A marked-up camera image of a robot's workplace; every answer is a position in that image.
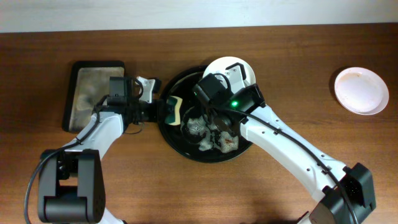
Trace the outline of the green yellow sponge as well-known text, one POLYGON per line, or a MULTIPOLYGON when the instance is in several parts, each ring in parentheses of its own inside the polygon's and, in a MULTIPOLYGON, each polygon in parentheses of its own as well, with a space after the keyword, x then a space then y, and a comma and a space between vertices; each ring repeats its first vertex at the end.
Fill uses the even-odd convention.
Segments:
POLYGON ((177 96, 169 96, 166 101, 165 124, 178 126, 181 123, 180 109, 183 100, 177 96))

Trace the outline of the cream plate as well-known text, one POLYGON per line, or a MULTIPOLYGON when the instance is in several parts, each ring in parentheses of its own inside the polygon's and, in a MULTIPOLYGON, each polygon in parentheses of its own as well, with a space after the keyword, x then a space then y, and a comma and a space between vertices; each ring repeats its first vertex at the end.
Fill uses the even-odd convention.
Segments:
POLYGON ((234 64, 234 63, 240 63, 244 66, 244 71, 246 74, 246 77, 243 78, 243 82, 245 83, 246 86, 252 85, 256 83, 256 77, 254 74, 254 70, 252 67, 243 59, 237 58, 237 57, 221 57, 209 64, 209 66, 206 67, 205 71, 203 72, 203 78, 207 76, 209 73, 218 73, 218 72, 225 72, 226 67, 234 64))

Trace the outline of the pink white plate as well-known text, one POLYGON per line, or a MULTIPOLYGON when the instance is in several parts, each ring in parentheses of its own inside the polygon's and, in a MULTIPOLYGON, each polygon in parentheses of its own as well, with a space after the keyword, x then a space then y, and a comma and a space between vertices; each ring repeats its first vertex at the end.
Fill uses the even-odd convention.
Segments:
POLYGON ((380 113, 389 102, 389 90, 384 80, 362 67, 349 67, 337 74, 333 91, 346 110, 365 116, 380 113))

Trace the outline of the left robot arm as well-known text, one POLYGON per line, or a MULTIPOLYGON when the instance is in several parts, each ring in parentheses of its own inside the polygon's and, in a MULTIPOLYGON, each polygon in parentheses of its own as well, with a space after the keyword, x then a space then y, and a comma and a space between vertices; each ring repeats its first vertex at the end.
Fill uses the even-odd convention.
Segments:
POLYGON ((94 106, 88 125, 74 140, 42 153, 37 213, 44 223, 122 223, 106 208, 101 160, 130 124, 161 118, 180 124, 182 99, 152 101, 158 80, 111 77, 109 94, 94 106))

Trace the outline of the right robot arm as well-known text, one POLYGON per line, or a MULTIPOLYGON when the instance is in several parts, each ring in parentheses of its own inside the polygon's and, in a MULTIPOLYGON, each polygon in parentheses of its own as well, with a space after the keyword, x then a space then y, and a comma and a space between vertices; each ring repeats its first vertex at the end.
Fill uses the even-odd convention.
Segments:
POLYGON ((375 210, 371 171, 360 163, 348 167, 310 144, 266 105, 256 84, 233 92, 209 74, 192 91, 220 130, 265 150, 307 189, 317 206, 298 223, 362 223, 375 210))

